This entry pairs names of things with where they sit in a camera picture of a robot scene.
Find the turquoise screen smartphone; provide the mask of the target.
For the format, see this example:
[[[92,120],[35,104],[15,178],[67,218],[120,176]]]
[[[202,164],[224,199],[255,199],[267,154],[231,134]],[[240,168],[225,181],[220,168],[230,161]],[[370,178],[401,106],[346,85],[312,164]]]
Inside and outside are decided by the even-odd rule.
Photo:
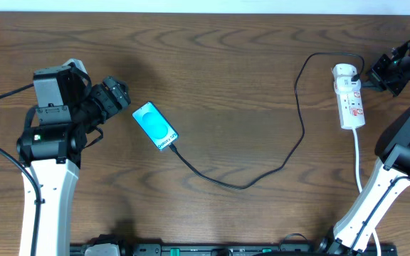
[[[177,131],[153,102],[146,102],[132,116],[160,151],[179,138]]]

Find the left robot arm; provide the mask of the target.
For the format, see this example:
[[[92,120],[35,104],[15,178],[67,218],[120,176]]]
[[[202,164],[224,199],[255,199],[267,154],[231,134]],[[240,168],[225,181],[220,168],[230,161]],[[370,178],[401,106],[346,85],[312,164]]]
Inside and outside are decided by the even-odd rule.
[[[130,105],[128,86],[111,76],[92,84],[78,60],[34,72],[38,104],[16,143],[23,178],[20,255],[69,255],[73,195],[87,135]]]

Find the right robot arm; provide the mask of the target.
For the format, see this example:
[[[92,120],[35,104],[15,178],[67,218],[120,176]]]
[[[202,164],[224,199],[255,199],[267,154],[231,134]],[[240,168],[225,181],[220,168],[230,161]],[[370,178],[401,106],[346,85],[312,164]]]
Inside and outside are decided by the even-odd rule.
[[[410,39],[382,55],[366,72],[363,86],[398,96],[410,81]],[[374,170],[362,192],[325,237],[318,255],[363,255],[370,235],[391,204],[410,186],[410,107],[378,139]]]

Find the white USB charger plug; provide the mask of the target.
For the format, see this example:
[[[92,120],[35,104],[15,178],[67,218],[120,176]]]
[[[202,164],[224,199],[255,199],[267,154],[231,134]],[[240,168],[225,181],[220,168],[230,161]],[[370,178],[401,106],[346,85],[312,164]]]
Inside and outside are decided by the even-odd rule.
[[[357,69],[353,65],[340,63],[332,69],[334,78],[333,87],[338,95],[357,92],[361,89],[360,80],[353,80],[357,75]]]

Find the white power strip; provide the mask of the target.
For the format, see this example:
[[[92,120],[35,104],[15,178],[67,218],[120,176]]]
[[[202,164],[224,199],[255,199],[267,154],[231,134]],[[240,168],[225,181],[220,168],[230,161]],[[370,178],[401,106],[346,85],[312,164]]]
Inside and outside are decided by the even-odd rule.
[[[337,96],[340,126],[342,129],[356,129],[365,125],[360,81],[338,78],[334,81]]]

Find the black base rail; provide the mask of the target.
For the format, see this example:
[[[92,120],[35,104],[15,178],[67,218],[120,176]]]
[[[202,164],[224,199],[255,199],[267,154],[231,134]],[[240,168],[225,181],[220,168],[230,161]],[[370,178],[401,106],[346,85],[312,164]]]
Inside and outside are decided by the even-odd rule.
[[[322,255],[307,240],[284,239],[275,244],[165,244],[130,243],[116,235],[100,235],[89,243],[71,245],[70,255],[125,256],[249,256],[249,255]]]

